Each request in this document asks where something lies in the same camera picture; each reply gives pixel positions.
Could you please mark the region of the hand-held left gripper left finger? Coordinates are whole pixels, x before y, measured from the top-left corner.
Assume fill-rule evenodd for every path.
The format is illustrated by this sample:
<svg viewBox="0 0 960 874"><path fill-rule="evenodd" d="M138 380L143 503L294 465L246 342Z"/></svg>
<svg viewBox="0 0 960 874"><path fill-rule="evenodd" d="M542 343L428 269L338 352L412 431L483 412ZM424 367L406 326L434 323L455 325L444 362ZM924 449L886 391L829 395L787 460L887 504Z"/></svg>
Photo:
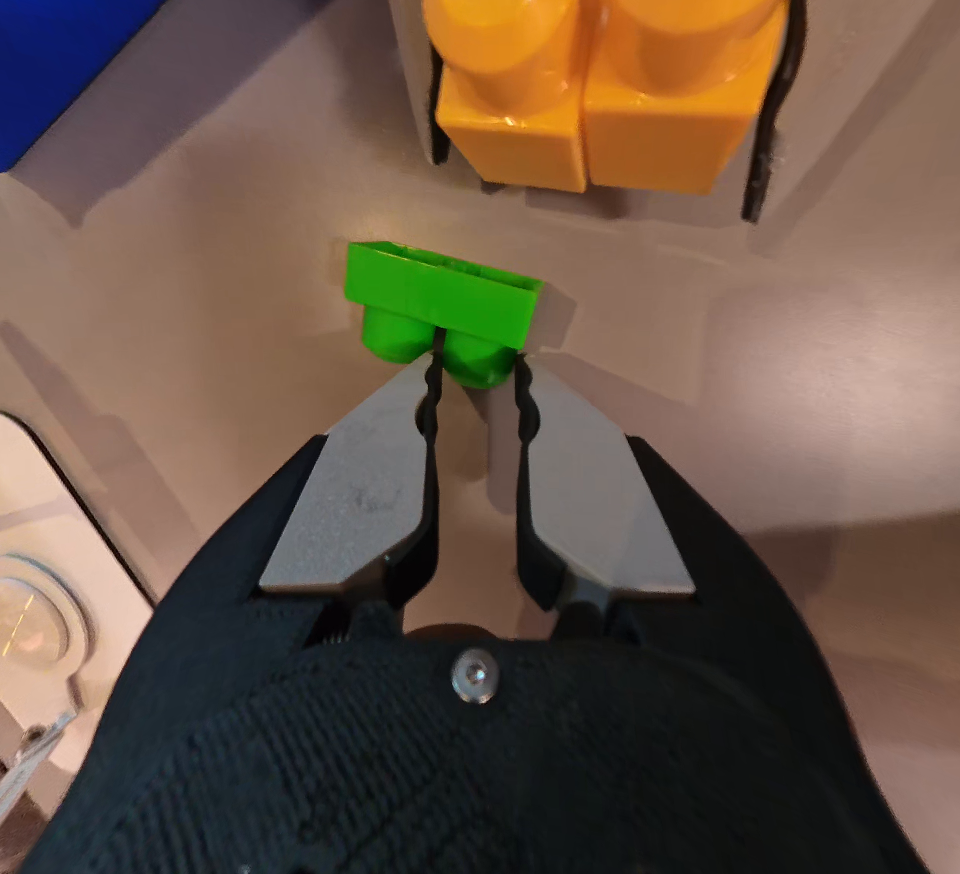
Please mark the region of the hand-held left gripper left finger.
<svg viewBox="0 0 960 874"><path fill-rule="evenodd" d="M259 580L403 608L439 560L441 354L429 351L327 433Z"/></svg>

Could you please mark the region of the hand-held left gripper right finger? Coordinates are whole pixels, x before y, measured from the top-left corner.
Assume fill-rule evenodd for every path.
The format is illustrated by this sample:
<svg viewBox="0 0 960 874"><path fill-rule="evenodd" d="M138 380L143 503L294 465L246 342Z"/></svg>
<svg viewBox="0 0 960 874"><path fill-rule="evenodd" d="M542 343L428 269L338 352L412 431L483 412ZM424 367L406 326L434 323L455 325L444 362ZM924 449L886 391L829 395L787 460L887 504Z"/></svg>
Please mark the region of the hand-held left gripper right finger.
<svg viewBox="0 0 960 874"><path fill-rule="evenodd" d="M629 437L542 361L520 355L516 572L541 610L690 604L697 586Z"/></svg>

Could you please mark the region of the orange single-stud block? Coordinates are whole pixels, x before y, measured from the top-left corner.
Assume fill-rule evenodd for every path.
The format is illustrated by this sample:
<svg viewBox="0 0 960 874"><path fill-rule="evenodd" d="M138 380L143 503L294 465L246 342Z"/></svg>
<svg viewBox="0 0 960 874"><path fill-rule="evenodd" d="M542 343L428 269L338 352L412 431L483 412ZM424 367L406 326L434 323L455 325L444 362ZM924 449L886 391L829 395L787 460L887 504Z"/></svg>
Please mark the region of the orange single-stud block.
<svg viewBox="0 0 960 874"><path fill-rule="evenodd" d="M489 183L582 193L583 0L422 0L436 120Z"/></svg>
<svg viewBox="0 0 960 874"><path fill-rule="evenodd" d="M593 185L706 195L762 109L789 0L598 0L582 91Z"/></svg>

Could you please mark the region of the green two-stud block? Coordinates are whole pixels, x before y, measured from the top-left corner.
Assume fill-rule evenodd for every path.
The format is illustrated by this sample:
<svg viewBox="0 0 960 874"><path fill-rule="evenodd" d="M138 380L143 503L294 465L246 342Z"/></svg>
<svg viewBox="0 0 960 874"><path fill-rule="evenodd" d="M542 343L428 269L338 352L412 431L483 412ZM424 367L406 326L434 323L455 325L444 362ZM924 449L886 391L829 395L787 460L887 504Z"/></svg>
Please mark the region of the green two-stud block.
<svg viewBox="0 0 960 874"><path fill-rule="evenodd" d="M466 388L504 384L526 343L545 282L393 242L351 242L345 298L363 308L362 342L411 364L445 332L445 371Z"/></svg>

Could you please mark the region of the white document stand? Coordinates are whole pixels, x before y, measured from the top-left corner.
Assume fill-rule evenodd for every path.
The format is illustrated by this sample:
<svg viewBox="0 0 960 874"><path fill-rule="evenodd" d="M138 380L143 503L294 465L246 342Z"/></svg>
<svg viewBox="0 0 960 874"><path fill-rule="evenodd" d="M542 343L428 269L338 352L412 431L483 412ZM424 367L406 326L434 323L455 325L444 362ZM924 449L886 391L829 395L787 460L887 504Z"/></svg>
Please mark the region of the white document stand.
<svg viewBox="0 0 960 874"><path fill-rule="evenodd" d="M2 820L72 779L153 612L66 474L1 418Z"/></svg>

